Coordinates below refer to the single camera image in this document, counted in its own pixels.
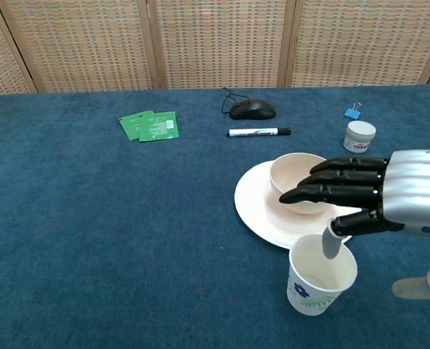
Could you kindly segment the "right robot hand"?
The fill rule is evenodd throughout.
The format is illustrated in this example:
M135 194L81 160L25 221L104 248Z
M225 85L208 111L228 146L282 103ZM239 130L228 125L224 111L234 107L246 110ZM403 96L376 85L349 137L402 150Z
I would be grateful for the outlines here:
M404 231L430 238L430 150L395 151L388 158L335 157L283 193L282 204L302 201L357 208L338 216L322 234L324 255L334 258L347 236Z

